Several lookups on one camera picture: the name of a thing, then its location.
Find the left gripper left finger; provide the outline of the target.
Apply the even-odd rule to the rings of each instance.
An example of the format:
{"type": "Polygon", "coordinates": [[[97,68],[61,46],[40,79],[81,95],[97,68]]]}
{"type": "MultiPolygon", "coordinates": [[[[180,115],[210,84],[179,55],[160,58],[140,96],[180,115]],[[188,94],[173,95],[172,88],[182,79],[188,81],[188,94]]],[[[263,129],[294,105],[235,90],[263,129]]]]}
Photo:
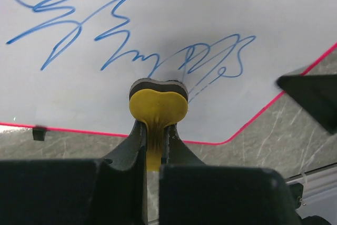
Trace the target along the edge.
{"type": "Polygon", "coordinates": [[[114,150],[102,157],[116,186],[114,215],[121,222],[146,222],[146,126],[135,121],[131,133],[114,150]]]}

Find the white board with pink frame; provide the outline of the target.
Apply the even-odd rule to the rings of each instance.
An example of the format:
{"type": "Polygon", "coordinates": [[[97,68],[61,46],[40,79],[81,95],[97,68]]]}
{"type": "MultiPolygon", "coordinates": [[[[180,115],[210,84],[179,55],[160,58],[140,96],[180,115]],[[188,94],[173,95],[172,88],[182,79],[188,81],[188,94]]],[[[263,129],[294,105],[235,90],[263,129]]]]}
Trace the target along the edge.
{"type": "Polygon", "coordinates": [[[225,143],[336,47],[336,0],[1,0],[1,124],[128,134],[131,85],[179,80],[180,136],[225,143]]]}

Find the aluminium mounting rail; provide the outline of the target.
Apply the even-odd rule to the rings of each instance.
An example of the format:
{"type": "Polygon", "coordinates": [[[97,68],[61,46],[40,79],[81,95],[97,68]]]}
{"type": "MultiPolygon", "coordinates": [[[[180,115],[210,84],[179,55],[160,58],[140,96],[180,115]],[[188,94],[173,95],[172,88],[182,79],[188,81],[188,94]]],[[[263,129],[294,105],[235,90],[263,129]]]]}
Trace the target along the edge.
{"type": "Polygon", "coordinates": [[[336,163],[303,172],[286,180],[288,185],[300,183],[303,192],[316,192],[336,187],[336,163]]]}

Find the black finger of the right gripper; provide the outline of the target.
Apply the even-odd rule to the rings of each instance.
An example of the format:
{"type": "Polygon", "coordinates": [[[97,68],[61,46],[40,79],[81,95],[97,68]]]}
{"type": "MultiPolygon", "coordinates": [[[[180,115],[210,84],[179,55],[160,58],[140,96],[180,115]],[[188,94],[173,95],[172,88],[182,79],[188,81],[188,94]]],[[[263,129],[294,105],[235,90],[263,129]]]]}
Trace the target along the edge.
{"type": "Polygon", "coordinates": [[[284,75],[276,84],[328,133],[336,134],[336,75],[284,75]]]}

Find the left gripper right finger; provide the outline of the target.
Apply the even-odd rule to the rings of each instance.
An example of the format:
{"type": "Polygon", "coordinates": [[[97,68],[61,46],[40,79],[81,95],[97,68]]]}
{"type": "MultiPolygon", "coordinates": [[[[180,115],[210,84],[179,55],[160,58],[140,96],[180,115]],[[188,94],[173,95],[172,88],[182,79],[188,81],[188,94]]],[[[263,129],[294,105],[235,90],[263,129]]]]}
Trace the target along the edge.
{"type": "Polygon", "coordinates": [[[176,124],[164,129],[161,164],[205,165],[180,139],[176,124]]]}

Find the left black board foot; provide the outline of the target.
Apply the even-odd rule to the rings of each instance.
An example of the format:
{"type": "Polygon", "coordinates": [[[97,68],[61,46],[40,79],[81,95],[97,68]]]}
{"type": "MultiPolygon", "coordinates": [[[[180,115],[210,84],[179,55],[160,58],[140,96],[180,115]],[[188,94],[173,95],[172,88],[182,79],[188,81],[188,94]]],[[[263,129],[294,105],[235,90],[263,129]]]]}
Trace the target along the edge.
{"type": "Polygon", "coordinates": [[[36,125],[32,128],[34,141],[45,141],[45,136],[48,129],[45,126],[36,125]]]}

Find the yellow whiteboard eraser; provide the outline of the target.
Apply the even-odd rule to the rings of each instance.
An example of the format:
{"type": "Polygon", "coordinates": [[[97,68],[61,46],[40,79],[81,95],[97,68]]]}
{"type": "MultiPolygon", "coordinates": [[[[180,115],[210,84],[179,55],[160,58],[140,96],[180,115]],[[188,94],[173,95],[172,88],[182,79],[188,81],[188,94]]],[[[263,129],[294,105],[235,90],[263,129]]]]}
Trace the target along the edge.
{"type": "Polygon", "coordinates": [[[146,168],[158,172],[167,141],[165,128],[183,120],[188,110],[189,93],[178,80],[135,81],[129,91],[129,110],[134,119],[146,126],[146,168]]]}

